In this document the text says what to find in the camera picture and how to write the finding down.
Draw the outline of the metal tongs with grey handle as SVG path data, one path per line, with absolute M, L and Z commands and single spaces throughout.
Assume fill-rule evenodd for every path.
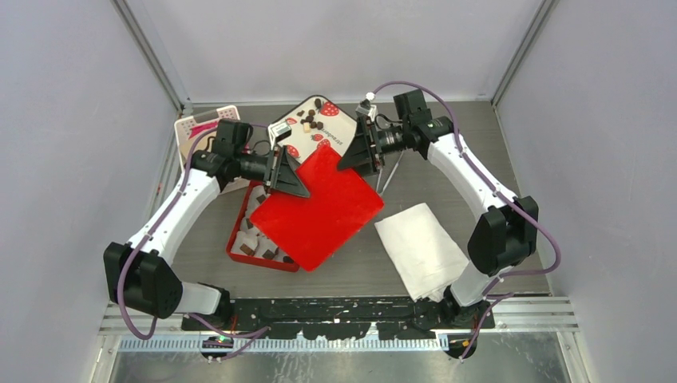
M 398 167 L 401 163 L 404 152 L 400 152 L 398 158 L 396 159 L 393 167 L 390 169 L 390 172 L 386 175 L 384 170 L 381 169 L 378 171 L 378 178 L 376 182 L 375 191 L 379 195 L 383 195 L 388 186 L 390 185 L 391 180 L 393 179 L 395 172 L 398 170 Z

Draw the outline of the red box lid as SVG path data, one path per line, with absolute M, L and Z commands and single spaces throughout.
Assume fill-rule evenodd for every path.
M 274 191 L 251 222 L 300 268 L 312 272 L 384 207 L 382 197 L 354 170 L 338 170 L 341 156 L 317 148 L 298 168 L 310 196 Z

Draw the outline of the dark chocolate bottom row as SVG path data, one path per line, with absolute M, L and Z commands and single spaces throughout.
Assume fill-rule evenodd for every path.
M 271 251 L 271 250 L 266 250 L 266 251 L 262 254 L 262 257 L 263 257 L 264 259 L 272 260 L 272 259 L 274 259 L 274 258 L 276 257 L 276 252 L 275 252 L 275 251 Z

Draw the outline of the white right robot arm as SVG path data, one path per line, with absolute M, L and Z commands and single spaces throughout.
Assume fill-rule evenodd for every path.
M 532 197 L 520 198 L 506 189 L 479 162 L 457 129 L 452 110 L 444 117 L 432 116 L 425 100 L 428 92 L 415 86 L 395 96 L 400 123 L 387 129 L 378 128 L 375 94 L 369 92 L 356 108 L 354 138 L 337 168 L 372 175 L 386 154 L 411 149 L 458 190 L 477 223 L 464 253 L 469 263 L 439 301 L 445 321 L 461 328 L 473 319 L 473 306 L 535 252 L 539 207 Z

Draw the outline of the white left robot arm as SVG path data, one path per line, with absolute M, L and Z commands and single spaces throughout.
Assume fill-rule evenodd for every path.
M 132 309 L 154 318 L 175 313 L 201 314 L 205 323 L 221 330 L 232 321 L 228 292 L 202 283 L 182 282 L 172 262 L 184 237 L 208 205 L 231 182 L 253 180 L 266 189 L 301 198 L 310 195 L 297 175 L 297 164 L 286 147 L 266 155 L 246 150 L 253 127 L 221 119 L 212 128 L 209 149 L 196 137 L 184 171 L 170 196 L 152 218 L 124 243 L 110 243 L 103 254 L 110 299 L 122 310 Z

